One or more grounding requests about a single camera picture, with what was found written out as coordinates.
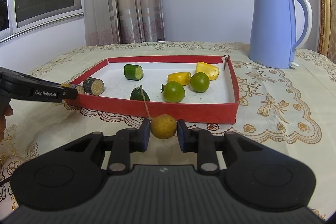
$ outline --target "ornate gold frame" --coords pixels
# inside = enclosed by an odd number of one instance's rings
[[[318,52],[328,56],[331,38],[331,0],[320,0],[320,38]]]

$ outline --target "cardboard tray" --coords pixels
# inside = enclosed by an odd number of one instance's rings
[[[69,105],[117,113],[122,115],[148,117],[143,101],[129,100],[132,90],[142,85],[150,102],[147,102],[152,117],[168,114],[176,120],[186,122],[227,123],[236,122],[239,105],[239,87],[230,60],[226,58],[226,68],[222,56],[134,56],[108,58],[80,75],[71,83],[79,85],[87,77],[103,80],[105,91],[100,96],[79,94],[76,100],[66,100]],[[218,78],[210,82],[204,93],[192,91],[184,86],[185,97],[179,103],[167,103],[161,95],[161,84],[167,83],[167,76],[173,72],[190,71],[193,75],[198,62],[214,64],[220,69]],[[125,64],[141,65],[144,77],[140,81],[124,77]]]

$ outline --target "electric kettle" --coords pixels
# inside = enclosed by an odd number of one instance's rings
[[[254,0],[249,58],[266,67],[298,66],[295,49],[308,39],[312,26],[309,0],[297,0],[304,12],[303,33],[296,41],[294,0]]]

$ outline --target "cream tablecloth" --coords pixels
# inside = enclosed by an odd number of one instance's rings
[[[58,83],[74,79],[108,57],[141,55],[229,54],[240,87],[240,106],[234,125],[193,124],[222,135],[235,131],[307,164],[317,178],[310,208],[321,218],[336,210],[336,65],[310,50],[296,52],[295,69],[270,69],[247,57],[243,43],[147,42],[82,47],[30,72]],[[142,118],[128,117],[63,104],[12,100],[14,115],[7,119],[0,142],[0,181],[30,159],[92,131],[114,135],[139,127]],[[224,161],[219,153],[221,167]],[[196,155],[183,154],[176,137],[151,136],[146,153],[133,153],[132,163],[195,164]],[[0,219],[17,208],[9,183],[0,187]]]

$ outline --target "window frame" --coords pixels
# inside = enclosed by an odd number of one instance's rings
[[[43,18],[43,19],[40,19],[40,20],[36,20],[34,22],[31,22],[31,23],[28,23],[26,25],[23,25],[23,26],[19,27],[18,23],[16,22],[15,0],[7,0],[9,28],[0,32],[0,43],[4,42],[4,41],[6,41],[6,40],[8,40],[12,37],[15,37],[17,35],[20,35],[21,33],[24,33],[24,32],[27,32],[29,30],[35,29],[37,27],[47,25],[49,23],[65,20],[65,19],[68,19],[70,17],[83,15],[84,14],[84,0],[73,0],[74,6],[76,5],[75,3],[76,2],[78,3],[79,1],[80,1],[80,4],[81,4],[81,7],[82,7],[81,9],[60,13],[58,15],[51,15],[49,17],[46,17],[46,18]],[[67,9],[68,8],[63,8],[63,9],[60,9],[60,10],[51,11],[49,13],[53,14],[57,11],[62,11],[62,10],[67,10]],[[42,16],[42,15],[32,17],[31,19],[38,18],[40,16]],[[10,32],[9,35],[4,37],[4,38],[1,38],[1,33],[5,33],[5,31],[8,32],[8,29],[9,29],[9,32]]]

